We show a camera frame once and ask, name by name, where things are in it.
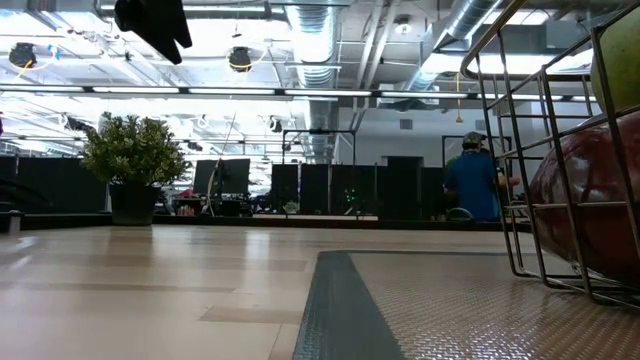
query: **yellow-green ball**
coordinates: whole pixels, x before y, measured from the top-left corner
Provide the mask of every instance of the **yellow-green ball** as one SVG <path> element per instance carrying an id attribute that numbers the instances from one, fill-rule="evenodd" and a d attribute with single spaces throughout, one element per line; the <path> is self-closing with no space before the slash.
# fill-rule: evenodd
<path id="1" fill-rule="evenodd" d="M 616 111 L 640 104 L 640 8 L 609 27 L 600 39 L 609 87 Z M 591 84 L 600 108 L 604 96 L 595 57 Z"/>

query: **red ball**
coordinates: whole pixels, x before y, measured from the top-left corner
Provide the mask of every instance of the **red ball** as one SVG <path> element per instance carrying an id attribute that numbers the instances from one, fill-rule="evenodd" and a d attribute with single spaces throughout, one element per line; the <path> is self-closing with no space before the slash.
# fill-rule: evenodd
<path id="1" fill-rule="evenodd" d="M 618 120 L 627 168 L 636 200 L 640 195 L 640 112 Z M 608 125 L 569 135 L 562 140 L 571 196 L 576 202 L 624 201 L 624 186 Z M 566 203 L 555 150 L 543 160 L 531 183 L 533 204 Z M 640 285 L 640 258 L 626 206 L 577 209 L 587 267 L 614 280 Z M 543 248 L 577 262 L 566 209 L 536 210 Z"/>

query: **cap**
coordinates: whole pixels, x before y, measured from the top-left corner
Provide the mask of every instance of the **cap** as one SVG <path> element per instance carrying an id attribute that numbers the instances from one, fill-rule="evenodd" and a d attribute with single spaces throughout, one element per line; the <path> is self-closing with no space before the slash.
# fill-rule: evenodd
<path id="1" fill-rule="evenodd" d="M 463 144 L 482 144 L 482 141 L 485 140 L 487 138 L 486 135 L 477 133 L 475 131 L 472 131 L 470 133 L 468 133 L 467 135 L 464 136 L 464 138 L 462 139 L 462 143 Z"/>

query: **person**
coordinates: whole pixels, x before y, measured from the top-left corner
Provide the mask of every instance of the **person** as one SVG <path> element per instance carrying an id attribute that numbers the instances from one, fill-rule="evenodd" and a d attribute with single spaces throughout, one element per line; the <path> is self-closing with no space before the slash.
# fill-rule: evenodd
<path id="1" fill-rule="evenodd" d="M 464 136 L 463 152 L 449 164 L 444 188 L 445 193 L 458 196 L 458 206 L 469 211 L 475 220 L 495 221 L 500 215 L 495 183 L 506 186 L 507 181 L 496 178 L 491 155 L 483 149 L 485 138 L 477 132 Z M 509 180 L 510 185 L 518 183 L 518 179 Z"/>

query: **potted plant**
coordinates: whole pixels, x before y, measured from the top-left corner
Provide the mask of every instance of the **potted plant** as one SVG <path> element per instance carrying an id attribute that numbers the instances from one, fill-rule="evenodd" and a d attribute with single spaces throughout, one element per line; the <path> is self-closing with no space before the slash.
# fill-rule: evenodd
<path id="1" fill-rule="evenodd" d="M 82 164 L 109 184 L 115 225 L 150 225 L 160 187 L 190 167 L 162 121 L 104 113 L 99 131 L 87 132 Z"/>

